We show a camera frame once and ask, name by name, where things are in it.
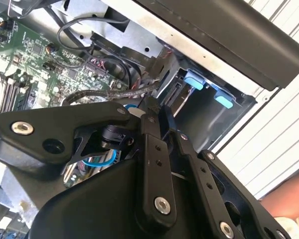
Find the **green circuit board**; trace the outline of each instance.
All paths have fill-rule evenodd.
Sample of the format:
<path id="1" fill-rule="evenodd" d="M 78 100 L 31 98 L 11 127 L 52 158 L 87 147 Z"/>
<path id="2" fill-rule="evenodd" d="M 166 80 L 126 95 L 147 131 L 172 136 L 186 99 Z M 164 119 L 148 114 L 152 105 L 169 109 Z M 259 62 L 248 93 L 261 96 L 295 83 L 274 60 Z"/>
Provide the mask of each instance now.
<path id="1" fill-rule="evenodd" d="M 0 22 L 8 17 L 0 15 Z M 26 101 L 22 109 L 60 106 L 69 94 L 79 90 L 126 90 L 128 86 L 89 62 L 80 69 L 68 69 L 57 65 L 46 51 L 46 46 L 53 44 L 37 32 L 13 21 L 12 29 L 0 31 L 0 72 L 10 76 L 22 85 L 23 90 L 14 96 L 13 110 L 18 110 L 19 103 Z M 59 48 L 55 57 L 67 65 L 80 65 L 83 59 Z"/>

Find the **white wall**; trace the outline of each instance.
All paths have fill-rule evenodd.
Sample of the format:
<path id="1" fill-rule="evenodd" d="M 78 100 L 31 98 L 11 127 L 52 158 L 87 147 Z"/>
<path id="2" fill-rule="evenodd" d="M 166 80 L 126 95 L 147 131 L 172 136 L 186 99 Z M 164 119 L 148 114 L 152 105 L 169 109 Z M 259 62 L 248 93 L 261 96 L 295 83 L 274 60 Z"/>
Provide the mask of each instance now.
<path id="1" fill-rule="evenodd" d="M 247 2 L 299 42 L 299 0 Z M 218 156 L 256 198 L 298 170 L 299 75 Z"/>

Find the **blue latch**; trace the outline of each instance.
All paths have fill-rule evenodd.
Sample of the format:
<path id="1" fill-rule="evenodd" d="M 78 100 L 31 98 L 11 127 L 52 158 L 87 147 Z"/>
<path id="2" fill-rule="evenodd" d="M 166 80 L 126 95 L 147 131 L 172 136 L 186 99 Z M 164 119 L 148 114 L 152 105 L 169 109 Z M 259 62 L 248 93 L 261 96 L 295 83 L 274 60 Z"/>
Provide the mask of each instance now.
<path id="1" fill-rule="evenodd" d="M 198 90 L 202 90 L 206 83 L 205 79 L 202 76 L 199 76 L 190 70 L 188 70 L 188 72 L 184 78 L 184 81 Z"/>
<path id="2" fill-rule="evenodd" d="M 202 90 L 204 88 L 204 85 L 206 84 L 207 78 L 204 78 L 203 76 L 200 76 L 196 74 L 195 72 L 192 72 L 191 70 L 188 70 L 187 74 L 185 75 L 184 81 L 188 84 L 190 84 L 192 87 L 198 90 Z M 224 107 L 230 109 L 234 106 L 232 103 L 233 98 L 221 90 L 218 86 L 216 86 L 214 83 L 209 84 L 212 88 L 216 90 L 216 94 L 214 96 L 214 99 L 221 103 Z"/>

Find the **motherboard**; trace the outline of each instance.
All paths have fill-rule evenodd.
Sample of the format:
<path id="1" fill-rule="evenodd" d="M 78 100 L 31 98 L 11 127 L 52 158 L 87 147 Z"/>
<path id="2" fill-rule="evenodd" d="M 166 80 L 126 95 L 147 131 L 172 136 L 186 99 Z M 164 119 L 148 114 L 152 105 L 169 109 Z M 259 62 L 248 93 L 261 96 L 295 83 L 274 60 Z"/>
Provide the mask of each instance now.
<path id="1" fill-rule="evenodd" d="M 62 67 L 51 58 L 47 47 L 55 48 L 59 62 L 77 66 L 84 62 L 78 55 L 54 45 L 37 32 L 0 15 L 0 113 L 60 106 L 69 94 L 80 90 L 126 90 L 96 61 L 82 68 Z M 83 98 L 81 103 L 102 98 Z"/>

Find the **metal screw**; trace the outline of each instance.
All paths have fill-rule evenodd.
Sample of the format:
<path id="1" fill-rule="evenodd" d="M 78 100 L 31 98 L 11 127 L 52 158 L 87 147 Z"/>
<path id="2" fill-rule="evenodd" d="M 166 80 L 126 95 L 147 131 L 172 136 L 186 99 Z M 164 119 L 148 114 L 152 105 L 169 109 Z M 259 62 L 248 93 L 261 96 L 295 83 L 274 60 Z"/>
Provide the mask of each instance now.
<path id="1" fill-rule="evenodd" d="M 12 124 L 11 129 L 13 132 L 21 135 L 29 135 L 32 134 L 34 128 L 27 122 L 18 121 Z"/>
<path id="2" fill-rule="evenodd" d="M 151 123 L 155 123 L 155 120 L 154 120 L 153 117 L 149 117 L 149 121 L 150 121 Z"/>
<path id="3" fill-rule="evenodd" d="M 279 238 L 286 239 L 285 235 L 281 231 L 277 230 L 277 234 L 278 234 Z"/>
<path id="4" fill-rule="evenodd" d="M 214 155 L 212 155 L 211 153 L 208 153 L 208 154 L 207 154 L 207 157 L 209 157 L 209 159 L 211 159 L 211 160 L 214 160 L 214 159 L 215 159 Z"/>
<path id="5" fill-rule="evenodd" d="M 188 138 L 187 138 L 187 136 L 185 134 L 181 133 L 180 136 L 181 136 L 182 139 L 188 140 Z"/>
<path id="6" fill-rule="evenodd" d="M 229 238 L 229 239 L 234 238 L 234 232 L 227 223 L 221 222 L 219 226 L 220 226 L 221 231 L 227 238 Z"/>
<path id="7" fill-rule="evenodd" d="M 167 215 L 170 213 L 170 204 L 165 198 L 162 198 L 162 197 L 155 198 L 154 205 L 160 213 L 162 213 L 164 215 Z"/>
<path id="8" fill-rule="evenodd" d="M 125 115 L 125 111 L 121 108 L 118 108 L 118 112 Z"/>

